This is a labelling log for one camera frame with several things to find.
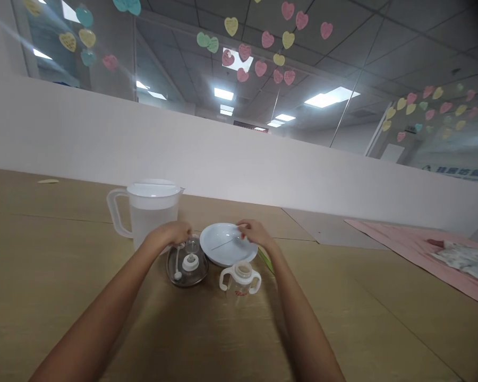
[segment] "blue heart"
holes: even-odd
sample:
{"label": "blue heart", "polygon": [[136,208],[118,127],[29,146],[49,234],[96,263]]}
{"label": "blue heart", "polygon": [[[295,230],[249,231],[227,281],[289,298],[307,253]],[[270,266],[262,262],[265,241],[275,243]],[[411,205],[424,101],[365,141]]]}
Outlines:
{"label": "blue heart", "polygon": [[83,50],[81,52],[81,60],[83,61],[83,64],[87,67],[92,66],[97,58],[96,55],[94,54],[93,51],[91,50]]}
{"label": "blue heart", "polygon": [[94,24],[94,16],[88,9],[79,6],[76,8],[76,17],[85,28],[90,28]]}
{"label": "blue heart", "polygon": [[142,10],[140,0],[113,0],[113,3],[119,11],[130,11],[135,16],[139,16]]}

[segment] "pitcher lid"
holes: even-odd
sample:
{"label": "pitcher lid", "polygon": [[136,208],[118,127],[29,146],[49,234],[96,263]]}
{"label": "pitcher lid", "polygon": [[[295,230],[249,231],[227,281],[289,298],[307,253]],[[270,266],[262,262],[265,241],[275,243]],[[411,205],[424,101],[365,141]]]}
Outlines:
{"label": "pitcher lid", "polygon": [[170,180],[143,179],[128,186],[127,192],[142,197],[164,197],[178,194],[181,188]]}

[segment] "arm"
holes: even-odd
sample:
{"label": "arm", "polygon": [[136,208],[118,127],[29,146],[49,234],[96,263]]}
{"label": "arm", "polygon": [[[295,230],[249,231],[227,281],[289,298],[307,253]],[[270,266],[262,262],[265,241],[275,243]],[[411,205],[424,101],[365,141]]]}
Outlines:
{"label": "arm", "polygon": [[243,235],[264,247],[271,259],[278,295],[292,345],[292,354],[303,381],[344,382],[345,378],[324,331],[292,274],[280,247],[258,221],[242,220]]}
{"label": "arm", "polygon": [[167,245],[185,241],[190,233],[191,226],[186,222],[171,222],[151,232],[39,365],[30,381],[95,380],[154,260]]}

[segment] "pink mat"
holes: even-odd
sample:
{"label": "pink mat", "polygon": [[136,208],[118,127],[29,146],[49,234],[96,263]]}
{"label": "pink mat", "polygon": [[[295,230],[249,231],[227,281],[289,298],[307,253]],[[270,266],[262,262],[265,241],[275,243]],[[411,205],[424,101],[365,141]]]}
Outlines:
{"label": "pink mat", "polygon": [[456,236],[449,232],[433,231],[420,228],[397,227],[395,225],[367,223],[356,220],[345,220],[354,228],[366,233],[372,239],[384,244],[411,263],[423,268],[445,283],[478,301],[478,279],[449,267],[435,259],[430,253],[441,248],[427,243],[427,239],[448,240],[472,248],[478,243]]}

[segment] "white bowl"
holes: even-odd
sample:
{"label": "white bowl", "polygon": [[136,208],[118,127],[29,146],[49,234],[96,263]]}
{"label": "white bowl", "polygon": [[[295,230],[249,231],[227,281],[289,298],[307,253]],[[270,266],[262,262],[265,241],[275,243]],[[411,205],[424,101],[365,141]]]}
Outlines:
{"label": "white bowl", "polygon": [[206,227],[200,234],[200,247],[216,265],[230,267],[244,260],[255,258],[258,246],[248,239],[241,239],[235,224],[216,223]]}

